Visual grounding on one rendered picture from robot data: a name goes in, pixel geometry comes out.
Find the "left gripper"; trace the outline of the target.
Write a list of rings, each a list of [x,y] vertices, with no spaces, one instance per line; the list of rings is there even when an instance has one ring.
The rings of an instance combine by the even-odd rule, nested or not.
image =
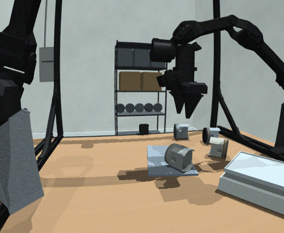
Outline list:
[[[193,63],[176,63],[181,68],[184,83],[172,83],[167,86],[167,90],[175,101],[176,111],[181,113],[183,105],[185,105],[185,117],[190,118],[193,114],[196,106],[203,97],[201,94],[207,94],[208,86],[205,83],[197,83],[194,81],[194,71],[197,71],[197,67]],[[176,86],[174,86],[176,85]]]

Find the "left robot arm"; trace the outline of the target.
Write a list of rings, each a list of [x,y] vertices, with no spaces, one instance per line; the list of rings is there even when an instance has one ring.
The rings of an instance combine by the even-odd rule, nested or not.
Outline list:
[[[234,30],[234,26],[242,30],[237,32]],[[255,25],[234,15],[202,22],[182,21],[173,32],[173,37],[170,40],[152,39],[150,61],[170,63],[175,59],[175,63],[195,64],[195,51],[201,50],[201,46],[197,42],[188,43],[200,36],[223,30],[226,30],[239,45],[254,51],[276,73],[275,81],[284,90],[284,62],[264,42],[263,34]],[[179,66],[177,66],[177,70],[173,67],[172,70],[167,70],[156,78],[160,87],[177,81],[178,83],[184,82]]]

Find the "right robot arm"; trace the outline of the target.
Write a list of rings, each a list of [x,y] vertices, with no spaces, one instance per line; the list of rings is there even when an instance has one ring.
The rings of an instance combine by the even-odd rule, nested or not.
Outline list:
[[[9,25],[0,32],[0,79],[12,80],[22,97],[23,84],[31,84],[37,43],[33,28],[41,0],[15,0]],[[13,68],[24,73],[11,70]]]

